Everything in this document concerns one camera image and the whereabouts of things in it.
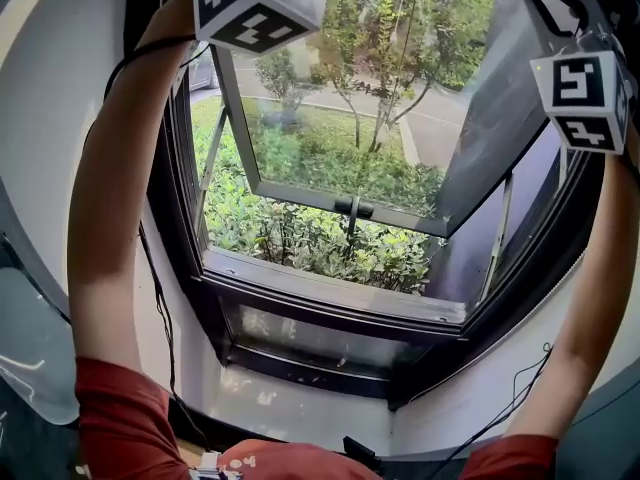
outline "red shirt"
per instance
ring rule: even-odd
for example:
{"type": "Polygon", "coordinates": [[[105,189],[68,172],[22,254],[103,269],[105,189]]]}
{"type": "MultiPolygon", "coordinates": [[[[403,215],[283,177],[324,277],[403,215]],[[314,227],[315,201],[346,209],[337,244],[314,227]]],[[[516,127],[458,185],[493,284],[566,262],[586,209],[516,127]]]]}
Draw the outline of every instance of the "red shirt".
{"type": "MultiPolygon", "coordinates": [[[[166,391],[103,361],[78,358],[77,370],[80,442],[92,478],[191,478],[167,419],[166,391]]],[[[474,452],[461,478],[544,479],[556,445],[541,436],[501,439],[474,452]]],[[[248,440],[223,453],[218,464],[242,472],[244,480],[379,478],[358,462],[310,444],[248,440]]]]}

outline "red sleeve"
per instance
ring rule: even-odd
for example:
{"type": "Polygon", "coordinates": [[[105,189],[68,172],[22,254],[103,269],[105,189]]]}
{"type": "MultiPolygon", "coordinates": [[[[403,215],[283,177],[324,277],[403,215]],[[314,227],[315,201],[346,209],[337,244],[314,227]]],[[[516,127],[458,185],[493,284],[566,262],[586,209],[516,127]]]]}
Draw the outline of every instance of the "red sleeve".
{"type": "Polygon", "coordinates": [[[461,480],[544,480],[558,440],[546,436],[509,436],[473,452],[461,480]]]}
{"type": "Polygon", "coordinates": [[[93,478],[188,479],[168,394],[137,372],[77,358],[80,444],[93,478]]]}

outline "car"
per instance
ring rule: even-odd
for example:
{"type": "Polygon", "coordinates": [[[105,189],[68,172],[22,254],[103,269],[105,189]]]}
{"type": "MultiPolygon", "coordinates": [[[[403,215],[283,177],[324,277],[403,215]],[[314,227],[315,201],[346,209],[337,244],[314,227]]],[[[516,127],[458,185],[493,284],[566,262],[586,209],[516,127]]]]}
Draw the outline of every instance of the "car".
{"type": "Polygon", "coordinates": [[[203,87],[207,89],[217,89],[219,87],[218,75],[213,64],[211,50],[208,47],[200,57],[189,64],[189,91],[195,91],[203,87]]]}

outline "black wire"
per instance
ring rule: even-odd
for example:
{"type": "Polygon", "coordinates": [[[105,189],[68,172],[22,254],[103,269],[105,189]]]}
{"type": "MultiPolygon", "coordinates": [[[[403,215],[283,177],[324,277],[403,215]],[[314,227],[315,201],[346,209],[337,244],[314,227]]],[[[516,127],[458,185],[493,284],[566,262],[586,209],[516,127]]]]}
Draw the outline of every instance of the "black wire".
{"type": "Polygon", "coordinates": [[[463,444],[458,446],[458,448],[456,448],[451,454],[449,454],[449,456],[440,464],[440,466],[438,466],[438,468],[436,468],[435,471],[433,473],[431,473],[431,475],[428,477],[427,480],[432,480],[433,478],[435,478],[436,475],[438,473],[440,473],[440,471],[442,471],[453,460],[453,458],[456,455],[458,455],[467,446],[469,446],[469,445],[473,444],[475,441],[477,441],[480,437],[482,437],[484,434],[486,434],[493,427],[495,427],[497,425],[500,425],[501,423],[503,423],[507,419],[509,419],[509,417],[525,402],[525,400],[529,396],[529,393],[531,393],[531,389],[533,389],[533,385],[535,384],[536,380],[538,379],[538,377],[540,377],[540,375],[542,375],[542,370],[544,369],[545,364],[547,364],[547,361],[549,360],[549,356],[551,355],[551,351],[553,350],[553,347],[549,343],[545,343],[544,347],[543,347],[543,350],[545,351],[545,356],[540,361],[538,361],[533,366],[529,366],[528,368],[525,368],[524,370],[520,370],[514,376],[514,382],[515,382],[515,378],[520,373],[522,373],[524,371],[527,371],[527,370],[530,370],[531,368],[535,367],[536,365],[540,365],[538,370],[536,371],[536,374],[534,375],[533,379],[531,380],[531,382],[529,384],[527,384],[527,386],[525,386],[518,393],[517,396],[514,396],[513,400],[509,403],[509,405],[507,405],[504,409],[502,409],[480,431],[476,432],[473,436],[471,436],[469,439],[467,439],[467,441],[465,441],[463,444]],[[524,396],[521,398],[521,400],[517,404],[514,404],[514,402],[518,398],[520,398],[520,395],[522,395],[523,393],[524,393],[524,396]]]}
{"type": "Polygon", "coordinates": [[[171,48],[182,43],[195,41],[195,39],[196,36],[193,34],[190,34],[188,36],[166,37],[164,39],[158,39],[157,41],[145,44],[140,48],[134,50],[130,55],[126,56],[124,59],[118,62],[116,67],[113,69],[113,72],[111,73],[109,81],[107,82],[107,86],[104,90],[104,99],[107,99],[107,95],[111,92],[111,88],[113,87],[113,84],[120,72],[124,69],[125,66],[131,64],[134,60],[139,59],[140,57],[143,57],[144,55],[147,55],[149,53],[163,50],[164,48],[171,48]]]}
{"type": "MultiPolygon", "coordinates": [[[[162,50],[165,48],[177,46],[179,44],[190,42],[193,40],[195,40],[194,35],[170,37],[170,38],[160,39],[158,41],[153,41],[151,43],[145,44],[144,46],[141,46],[140,48],[132,52],[129,56],[122,59],[114,68],[113,72],[111,73],[111,76],[109,77],[109,81],[107,82],[104,98],[106,99],[108,94],[111,92],[111,88],[113,87],[113,84],[116,78],[118,77],[118,75],[120,74],[120,72],[126,66],[131,64],[134,60],[139,59],[140,57],[143,57],[144,55],[147,55],[149,53],[162,50]]],[[[196,60],[198,57],[200,57],[200,55],[202,55],[207,50],[207,48],[202,50],[195,57],[191,58],[190,60],[182,64],[180,67],[184,67],[189,63],[193,62],[194,60],[196,60]]],[[[89,128],[89,133],[91,133],[92,128],[93,128],[93,124],[91,125],[91,128],[89,128]]],[[[209,445],[209,440],[207,439],[207,436],[205,435],[204,432],[202,432],[202,430],[200,430],[200,428],[198,428],[198,426],[191,419],[191,415],[189,414],[189,409],[187,405],[184,403],[184,400],[180,398],[178,393],[176,393],[176,360],[175,360],[175,354],[174,354],[174,348],[173,348],[174,346],[173,321],[171,320],[171,313],[169,313],[167,301],[164,297],[164,290],[162,289],[162,283],[160,283],[160,278],[158,276],[158,272],[156,271],[156,267],[153,262],[153,257],[151,256],[151,248],[149,247],[149,242],[147,240],[147,235],[144,231],[142,222],[140,222],[138,230],[140,234],[140,241],[142,242],[142,248],[144,249],[144,253],[147,256],[147,261],[149,262],[149,267],[151,269],[151,278],[153,279],[153,286],[155,289],[155,296],[156,296],[156,310],[162,317],[162,323],[164,325],[164,334],[167,339],[167,345],[169,346],[169,362],[170,362],[169,387],[171,389],[171,394],[173,395],[176,403],[178,404],[178,407],[180,407],[180,409],[186,416],[191,427],[193,427],[195,432],[202,439],[202,443],[204,444],[205,451],[210,452],[211,447],[209,445]]]]}
{"type": "Polygon", "coordinates": [[[174,355],[174,341],[173,341],[173,321],[171,320],[171,313],[169,313],[169,308],[167,307],[167,301],[164,298],[164,290],[162,288],[162,284],[160,283],[160,278],[158,277],[158,273],[156,271],[155,264],[153,263],[153,257],[151,256],[151,249],[149,247],[149,242],[147,241],[146,233],[144,232],[144,227],[142,226],[142,222],[139,227],[140,231],[140,241],[142,242],[142,248],[144,249],[145,255],[147,256],[147,261],[149,262],[149,267],[151,269],[151,277],[153,279],[153,285],[156,292],[156,309],[160,316],[162,316],[162,322],[164,324],[164,332],[167,338],[167,344],[169,345],[169,363],[170,363],[170,377],[169,377],[169,388],[171,389],[171,394],[173,395],[178,407],[182,409],[182,412],[186,416],[189,424],[193,427],[196,433],[202,439],[204,444],[205,451],[210,452],[211,446],[209,445],[209,440],[205,433],[200,430],[200,428],[194,423],[191,419],[191,415],[189,414],[189,409],[187,405],[184,403],[182,398],[176,393],[176,359],[174,355]]]}
{"type": "MultiPolygon", "coordinates": [[[[622,155],[620,155],[620,160],[622,161],[622,163],[624,164],[624,166],[627,168],[627,170],[629,170],[629,172],[631,173],[631,175],[633,176],[633,180],[636,183],[638,190],[640,190],[640,172],[638,171],[638,169],[636,168],[636,166],[633,164],[633,161],[631,160],[631,156],[629,155],[629,151],[627,148],[624,149],[624,152],[622,155]]],[[[481,436],[483,436],[485,433],[487,433],[490,429],[492,429],[493,427],[495,427],[496,425],[499,425],[500,423],[506,421],[515,411],[516,409],[518,409],[523,403],[524,401],[527,399],[527,397],[529,396],[529,393],[531,392],[531,389],[533,388],[533,384],[535,383],[535,381],[538,379],[538,377],[542,374],[542,370],[544,369],[545,364],[547,363],[547,361],[549,360],[549,356],[551,355],[551,352],[553,350],[553,347],[549,344],[549,343],[545,343],[544,344],[544,351],[546,352],[545,356],[538,361],[537,363],[527,367],[527,368],[523,368],[522,370],[518,371],[514,377],[513,377],[513,399],[511,401],[511,403],[509,405],[507,405],[507,407],[505,407],[502,411],[500,411],[498,413],[498,415],[493,418],[493,420],[491,420],[482,430],[480,430],[479,432],[477,432],[476,434],[474,434],[473,436],[471,436],[465,443],[463,443],[462,445],[460,445],[458,448],[456,448],[453,453],[451,453],[441,464],[440,466],[429,476],[428,480],[432,480],[433,478],[435,478],[435,476],[442,471],[445,466],[447,466],[449,464],[449,462],[451,462],[451,460],[458,455],[458,453],[460,453],[462,450],[464,450],[467,446],[469,446],[470,444],[472,444],[474,441],[476,441],[478,438],[480,438],[481,436]],[[521,373],[524,373],[528,370],[531,370],[532,368],[535,368],[536,366],[540,365],[540,367],[538,368],[538,371],[536,372],[535,376],[533,377],[533,380],[524,388],[522,389],[522,391],[520,391],[520,393],[518,393],[518,395],[516,396],[515,392],[516,392],[516,379],[518,378],[518,375],[520,375],[521,373]],[[515,401],[520,398],[520,395],[522,395],[522,393],[524,393],[526,391],[526,393],[524,394],[524,396],[522,397],[522,399],[516,404],[515,401]],[[504,416],[501,416],[502,413],[504,413],[505,411],[508,411],[504,416]]],[[[628,394],[629,392],[631,392],[635,387],[637,387],[638,385],[640,385],[640,380],[636,381],[635,383],[633,383],[629,388],[627,388],[625,391],[623,391],[622,393],[620,393],[617,397],[615,397],[614,399],[610,400],[609,402],[607,402],[605,405],[603,405],[602,407],[596,409],[595,411],[593,411],[592,413],[588,414],[587,416],[579,419],[578,421],[574,422],[571,426],[574,427],[576,425],[579,425],[580,423],[582,423],[583,421],[591,418],[592,416],[595,416],[596,414],[598,414],[600,411],[603,411],[604,409],[606,409],[607,407],[609,407],[610,405],[614,404],[615,402],[617,402],[618,400],[620,400],[623,396],[625,396],[626,394],[628,394]]]]}
{"type": "Polygon", "coordinates": [[[183,62],[182,64],[180,64],[180,67],[183,68],[185,66],[188,66],[189,64],[191,64],[194,60],[196,60],[197,58],[199,58],[204,52],[206,52],[209,49],[209,45],[207,45],[198,55],[196,55],[195,57],[191,57],[187,62],[183,62]]]}
{"type": "Polygon", "coordinates": [[[398,63],[398,70],[396,71],[396,81],[393,86],[393,92],[391,93],[391,100],[389,104],[389,110],[387,111],[387,121],[391,115],[393,100],[396,97],[396,91],[398,90],[398,79],[400,78],[400,70],[402,69],[402,62],[404,61],[405,53],[407,52],[407,45],[409,44],[409,34],[411,33],[411,25],[413,25],[413,16],[416,12],[416,3],[418,0],[413,0],[411,4],[411,14],[409,15],[409,27],[407,28],[407,37],[404,40],[404,46],[402,47],[402,54],[400,55],[400,62],[398,63]]]}
{"type": "MultiPolygon", "coordinates": [[[[546,353],[551,352],[551,344],[550,343],[545,343],[542,346],[542,350],[544,350],[546,353]]],[[[532,370],[533,368],[535,368],[536,366],[538,366],[540,363],[546,361],[547,356],[544,356],[542,359],[540,359],[540,361],[538,361],[535,364],[532,364],[531,366],[529,366],[528,368],[523,368],[522,370],[520,370],[519,372],[516,372],[516,374],[513,376],[513,399],[511,402],[511,406],[513,407],[513,405],[515,404],[516,401],[516,381],[518,380],[518,375],[520,375],[521,373],[524,372],[528,372],[529,370],[532,370]]]]}

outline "window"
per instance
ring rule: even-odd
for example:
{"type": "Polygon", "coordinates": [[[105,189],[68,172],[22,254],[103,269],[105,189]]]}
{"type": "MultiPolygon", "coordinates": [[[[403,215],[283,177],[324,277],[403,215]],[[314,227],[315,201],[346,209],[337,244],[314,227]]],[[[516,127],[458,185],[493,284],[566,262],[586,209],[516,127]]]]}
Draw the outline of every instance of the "window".
{"type": "Polygon", "coordinates": [[[321,32],[179,82],[152,206],[221,361],[404,403],[586,243],[598,166],[548,125],[522,1],[415,1],[330,0],[321,32]]]}
{"type": "Polygon", "coordinates": [[[548,47],[520,0],[328,1],[320,33],[218,50],[252,192],[449,238],[544,124],[548,47]]]}

